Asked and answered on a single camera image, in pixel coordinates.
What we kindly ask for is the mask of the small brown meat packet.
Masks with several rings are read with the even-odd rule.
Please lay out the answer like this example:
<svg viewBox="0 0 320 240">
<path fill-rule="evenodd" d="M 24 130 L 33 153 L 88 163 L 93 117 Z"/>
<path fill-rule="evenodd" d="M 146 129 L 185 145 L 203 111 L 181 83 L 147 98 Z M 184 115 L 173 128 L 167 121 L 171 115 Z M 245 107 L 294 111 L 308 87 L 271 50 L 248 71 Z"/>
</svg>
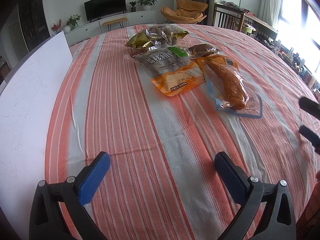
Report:
<svg viewBox="0 0 320 240">
<path fill-rule="evenodd" d="M 219 54 L 219 50 L 210 44 L 198 44 L 187 49 L 188 56 L 192 59 L 208 57 Z"/>
</svg>

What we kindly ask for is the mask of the orange walnut snack bag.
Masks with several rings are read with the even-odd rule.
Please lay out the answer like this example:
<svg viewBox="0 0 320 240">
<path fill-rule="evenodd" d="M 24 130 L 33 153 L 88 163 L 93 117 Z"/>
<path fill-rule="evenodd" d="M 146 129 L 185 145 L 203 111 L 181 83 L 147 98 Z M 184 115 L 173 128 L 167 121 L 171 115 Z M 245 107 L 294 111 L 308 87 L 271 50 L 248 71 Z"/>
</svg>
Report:
<svg viewBox="0 0 320 240">
<path fill-rule="evenodd" d="M 205 82 L 203 71 L 187 48 L 138 50 L 124 56 L 137 64 L 166 96 L 176 96 Z"/>
</svg>

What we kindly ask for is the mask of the cluttered windowsill items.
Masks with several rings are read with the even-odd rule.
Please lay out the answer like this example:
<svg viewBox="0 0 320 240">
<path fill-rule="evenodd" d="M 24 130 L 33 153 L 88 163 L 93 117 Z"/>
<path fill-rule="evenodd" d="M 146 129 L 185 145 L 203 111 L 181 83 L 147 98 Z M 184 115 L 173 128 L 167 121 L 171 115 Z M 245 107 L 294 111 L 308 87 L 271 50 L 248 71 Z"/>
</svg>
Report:
<svg viewBox="0 0 320 240">
<path fill-rule="evenodd" d="M 313 94 L 319 96 L 319 81 L 303 63 L 303 59 L 300 58 L 298 53 L 294 53 L 293 49 L 288 50 L 279 43 L 280 41 L 271 41 L 262 32 L 256 32 L 254 39 L 280 57 L 303 80 Z"/>
</svg>

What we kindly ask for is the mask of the red striped tablecloth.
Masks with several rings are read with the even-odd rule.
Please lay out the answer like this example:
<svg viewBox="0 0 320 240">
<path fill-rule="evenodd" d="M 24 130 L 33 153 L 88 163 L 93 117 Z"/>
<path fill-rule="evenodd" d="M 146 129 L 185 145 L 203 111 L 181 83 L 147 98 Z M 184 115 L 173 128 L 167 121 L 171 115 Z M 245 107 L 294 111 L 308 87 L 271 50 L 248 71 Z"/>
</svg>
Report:
<svg viewBox="0 0 320 240">
<path fill-rule="evenodd" d="M 48 129 L 49 183 L 76 176 L 101 152 L 111 167 L 88 212 L 108 239 L 217 239 L 238 206 L 216 174 L 224 151 L 248 175 L 287 181 L 299 218 L 316 185 L 319 156 L 299 134 L 317 119 L 299 108 L 312 92 L 256 40 L 237 31 L 184 25 L 184 47 L 210 43 L 234 59 L 263 102 L 249 119 L 215 110 L 202 84 L 165 96 L 134 62 L 127 40 L 140 25 L 71 47 L 73 62 L 57 95 Z"/>
</svg>

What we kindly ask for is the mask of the wooden side table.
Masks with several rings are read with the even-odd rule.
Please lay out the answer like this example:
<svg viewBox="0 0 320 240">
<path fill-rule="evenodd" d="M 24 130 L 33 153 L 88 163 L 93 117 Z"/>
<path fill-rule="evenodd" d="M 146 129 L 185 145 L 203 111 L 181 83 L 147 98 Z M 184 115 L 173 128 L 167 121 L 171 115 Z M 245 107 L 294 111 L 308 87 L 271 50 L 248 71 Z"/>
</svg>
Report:
<svg viewBox="0 0 320 240">
<path fill-rule="evenodd" d="M 272 40 L 275 40 L 278 34 L 274 27 L 253 16 L 250 12 L 221 3 L 214 4 L 213 26 L 241 31 L 248 35 L 261 34 Z"/>
</svg>

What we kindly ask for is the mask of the white cardboard storage box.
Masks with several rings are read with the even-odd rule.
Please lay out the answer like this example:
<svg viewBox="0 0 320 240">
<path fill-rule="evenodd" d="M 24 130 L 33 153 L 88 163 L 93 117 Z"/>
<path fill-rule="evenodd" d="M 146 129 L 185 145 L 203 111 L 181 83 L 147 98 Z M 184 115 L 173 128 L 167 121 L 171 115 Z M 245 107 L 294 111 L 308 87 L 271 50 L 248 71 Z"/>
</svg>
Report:
<svg viewBox="0 0 320 240">
<path fill-rule="evenodd" d="M 44 178 L 51 114 L 72 60 L 59 32 L 16 68 L 1 92 L 1 208 L 11 223 L 29 219 L 36 184 Z"/>
</svg>

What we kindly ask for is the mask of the white tv cabinet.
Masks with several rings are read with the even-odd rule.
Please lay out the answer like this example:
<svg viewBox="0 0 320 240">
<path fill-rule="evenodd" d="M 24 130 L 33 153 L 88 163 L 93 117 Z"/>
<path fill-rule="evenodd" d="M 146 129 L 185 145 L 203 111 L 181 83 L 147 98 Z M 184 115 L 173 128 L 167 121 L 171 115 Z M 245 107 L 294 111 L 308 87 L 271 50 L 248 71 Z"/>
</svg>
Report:
<svg viewBox="0 0 320 240">
<path fill-rule="evenodd" d="M 75 29 L 66 32 L 65 37 L 68 45 L 72 46 L 78 42 L 112 30 L 126 28 L 132 25 L 155 23 L 157 23 L 156 10 L 128 12 L 116 16 L 105 17 L 76 27 Z"/>
</svg>

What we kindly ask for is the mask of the orange lounge chair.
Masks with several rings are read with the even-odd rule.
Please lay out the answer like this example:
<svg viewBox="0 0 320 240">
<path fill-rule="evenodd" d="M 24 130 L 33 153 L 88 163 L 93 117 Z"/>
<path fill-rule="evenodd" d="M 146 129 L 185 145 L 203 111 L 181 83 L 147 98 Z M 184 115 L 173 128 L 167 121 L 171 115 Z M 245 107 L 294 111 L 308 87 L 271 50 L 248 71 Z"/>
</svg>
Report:
<svg viewBox="0 0 320 240">
<path fill-rule="evenodd" d="M 178 24 L 198 24 L 207 17 L 204 14 L 208 9 L 207 3 L 176 0 L 176 5 L 177 9 L 175 11 L 166 6 L 161 8 L 162 15 L 170 22 Z"/>
</svg>

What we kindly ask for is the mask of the red flower vase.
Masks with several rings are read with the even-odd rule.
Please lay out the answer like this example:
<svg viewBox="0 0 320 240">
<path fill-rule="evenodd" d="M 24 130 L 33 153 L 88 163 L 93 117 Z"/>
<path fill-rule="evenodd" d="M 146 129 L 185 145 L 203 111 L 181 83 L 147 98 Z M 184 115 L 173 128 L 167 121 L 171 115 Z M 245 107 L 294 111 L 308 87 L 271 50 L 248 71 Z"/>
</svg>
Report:
<svg viewBox="0 0 320 240">
<path fill-rule="evenodd" d="M 62 20 L 59 19 L 59 21 L 57 23 L 53 23 L 53 25 L 51 26 L 51 30 L 53 33 L 57 34 L 58 32 L 61 31 L 61 25 L 62 25 Z"/>
</svg>

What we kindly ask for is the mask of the leafy plant white vase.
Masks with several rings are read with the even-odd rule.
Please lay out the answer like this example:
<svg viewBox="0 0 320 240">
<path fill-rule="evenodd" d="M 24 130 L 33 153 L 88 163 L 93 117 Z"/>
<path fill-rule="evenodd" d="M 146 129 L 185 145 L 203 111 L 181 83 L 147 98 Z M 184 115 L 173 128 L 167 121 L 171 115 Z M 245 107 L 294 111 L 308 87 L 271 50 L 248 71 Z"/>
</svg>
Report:
<svg viewBox="0 0 320 240">
<path fill-rule="evenodd" d="M 78 14 L 72 15 L 68 18 L 66 25 L 70 27 L 70 30 L 75 29 L 78 27 L 78 22 L 80 21 L 81 16 Z"/>
</svg>

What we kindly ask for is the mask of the small wooden bench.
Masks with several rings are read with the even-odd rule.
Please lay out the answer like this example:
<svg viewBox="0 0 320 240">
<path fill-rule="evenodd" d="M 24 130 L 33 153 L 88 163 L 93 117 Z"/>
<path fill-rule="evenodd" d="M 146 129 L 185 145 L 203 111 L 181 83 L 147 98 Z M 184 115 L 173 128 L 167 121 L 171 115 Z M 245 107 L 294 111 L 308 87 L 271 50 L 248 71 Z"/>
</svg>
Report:
<svg viewBox="0 0 320 240">
<path fill-rule="evenodd" d="M 113 24 L 119 24 L 120 28 L 122 29 L 125 27 L 125 23 L 127 23 L 127 21 L 128 21 L 127 17 L 122 17 L 122 18 L 106 21 L 102 24 L 102 26 L 106 27 L 108 31 L 111 31 Z"/>
</svg>

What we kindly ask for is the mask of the small dark potted plant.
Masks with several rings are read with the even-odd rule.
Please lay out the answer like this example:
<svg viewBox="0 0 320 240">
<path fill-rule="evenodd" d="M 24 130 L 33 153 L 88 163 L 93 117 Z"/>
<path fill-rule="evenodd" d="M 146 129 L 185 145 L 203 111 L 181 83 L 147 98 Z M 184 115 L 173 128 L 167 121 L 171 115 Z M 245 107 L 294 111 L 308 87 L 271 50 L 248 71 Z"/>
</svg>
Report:
<svg viewBox="0 0 320 240">
<path fill-rule="evenodd" d="M 131 12 L 136 12 L 136 4 L 137 4 L 136 1 L 130 1 L 129 2 L 129 5 L 131 7 L 131 9 L 130 9 Z"/>
</svg>

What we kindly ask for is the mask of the black flat television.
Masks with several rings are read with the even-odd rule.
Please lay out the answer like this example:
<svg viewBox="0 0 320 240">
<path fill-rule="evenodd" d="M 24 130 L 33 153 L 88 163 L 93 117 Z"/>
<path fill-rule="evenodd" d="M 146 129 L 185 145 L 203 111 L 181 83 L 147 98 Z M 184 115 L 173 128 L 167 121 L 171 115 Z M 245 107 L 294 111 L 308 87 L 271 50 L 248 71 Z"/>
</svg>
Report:
<svg viewBox="0 0 320 240">
<path fill-rule="evenodd" d="M 84 3 L 84 7 L 88 21 L 127 9 L 126 0 L 90 0 Z"/>
</svg>

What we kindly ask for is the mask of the black glass display cabinet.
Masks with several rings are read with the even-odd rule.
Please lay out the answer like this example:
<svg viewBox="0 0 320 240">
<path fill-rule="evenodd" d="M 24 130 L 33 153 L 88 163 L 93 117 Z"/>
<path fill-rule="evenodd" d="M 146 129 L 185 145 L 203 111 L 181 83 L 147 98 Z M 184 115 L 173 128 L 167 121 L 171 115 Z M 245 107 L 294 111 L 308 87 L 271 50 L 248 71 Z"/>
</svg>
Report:
<svg viewBox="0 0 320 240">
<path fill-rule="evenodd" d="M 50 37 L 42 0 L 20 0 L 18 16 L 27 49 L 31 52 Z"/>
</svg>

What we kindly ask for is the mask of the green potted plant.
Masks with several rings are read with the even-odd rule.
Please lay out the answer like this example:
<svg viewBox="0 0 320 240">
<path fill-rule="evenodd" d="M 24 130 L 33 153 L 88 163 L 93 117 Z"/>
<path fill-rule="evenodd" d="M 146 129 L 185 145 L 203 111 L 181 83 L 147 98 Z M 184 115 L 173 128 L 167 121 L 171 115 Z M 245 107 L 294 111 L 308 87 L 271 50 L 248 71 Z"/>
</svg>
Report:
<svg viewBox="0 0 320 240">
<path fill-rule="evenodd" d="M 158 0 L 137 0 L 143 10 L 150 10 L 152 6 L 154 6 Z"/>
</svg>

